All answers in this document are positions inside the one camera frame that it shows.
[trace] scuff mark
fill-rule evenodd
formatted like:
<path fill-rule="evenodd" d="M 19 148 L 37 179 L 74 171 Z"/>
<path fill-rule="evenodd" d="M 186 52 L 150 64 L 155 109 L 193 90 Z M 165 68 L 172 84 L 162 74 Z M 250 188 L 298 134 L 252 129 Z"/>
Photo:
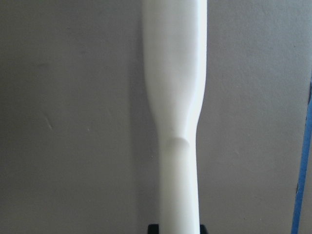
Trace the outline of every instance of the scuff mark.
<path fill-rule="evenodd" d="M 298 194 L 298 191 L 299 191 L 299 183 L 297 183 L 296 194 Z"/>
<path fill-rule="evenodd" d="M 53 130 L 54 126 L 53 126 L 53 124 L 52 124 L 51 119 L 49 118 L 49 116 L 48 116 L 45 112 L 43 112 L 43 111 L 42 111 L 42 114 L 43 114 L 43 116 L 44 116 L 44 119 L 45 119 L 45 121 L 46 121 L 46 123 L 47 123 L 49 129 L 50 129 L 50 130 Z"/>

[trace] blue strip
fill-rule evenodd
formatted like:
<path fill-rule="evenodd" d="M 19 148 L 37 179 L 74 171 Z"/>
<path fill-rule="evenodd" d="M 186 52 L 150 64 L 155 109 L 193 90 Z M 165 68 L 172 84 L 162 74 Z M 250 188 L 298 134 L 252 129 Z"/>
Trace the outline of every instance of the blue strip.
<path fill-rule="evenodd" d="M 293 211 L 293 218 L 292 218 L 292 234 L 298 234 L 304 185 L 306 182 L 306 173 L 307 173 L 310 142 L 311 142 L 311 132 L 312 132 L 312 104 L 310 102 L 311 89 L 312 89 L 312 84 L 310 83 L 310 97 L 309 97 L 309 104 L 308 104 L 308 110 L 307 110 L 306 128 L 305 128 L 304 136 L 303 136 L 298 188 L 297 188 L 297 194 L 296 194 L 296 200 L 294 204 L 294 211 Z"/>

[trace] white plastic object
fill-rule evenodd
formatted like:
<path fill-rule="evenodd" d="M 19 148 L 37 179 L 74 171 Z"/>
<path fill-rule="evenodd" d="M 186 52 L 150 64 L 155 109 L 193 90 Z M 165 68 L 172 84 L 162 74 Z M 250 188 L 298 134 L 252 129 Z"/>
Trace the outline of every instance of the white plastic object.
<path fill-rule="evenodd" d="M 143 0 L 144 68 L 160 152 L 160 234 L 199 234 L 196 129 L 207 1 Z"/>

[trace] gray wall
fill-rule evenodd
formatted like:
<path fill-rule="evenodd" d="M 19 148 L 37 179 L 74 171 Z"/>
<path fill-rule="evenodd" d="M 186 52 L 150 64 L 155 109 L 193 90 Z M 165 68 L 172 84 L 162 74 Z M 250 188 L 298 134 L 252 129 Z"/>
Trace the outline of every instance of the gray wall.
<path fill-rule="evenodd" d="M 0 2 L 1 233 L 137 234 L 158 222 L 140 6 Z M 209 2 L 197 158 L 210 234 L 290 233 L 311 12 L 308 0 Z"/>

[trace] black stand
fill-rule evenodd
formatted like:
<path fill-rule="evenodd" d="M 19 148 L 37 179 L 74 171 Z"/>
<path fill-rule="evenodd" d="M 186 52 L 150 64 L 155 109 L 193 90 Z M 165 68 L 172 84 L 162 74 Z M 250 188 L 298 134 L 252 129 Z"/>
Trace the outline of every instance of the black stand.
<path fill-rule="evenodd" d="M 150 224 L 147 228 L 147 234 L 159 234 L 158 224 Z M 200 234 L 208 234 L 205 225 L 200 225 Z"/>

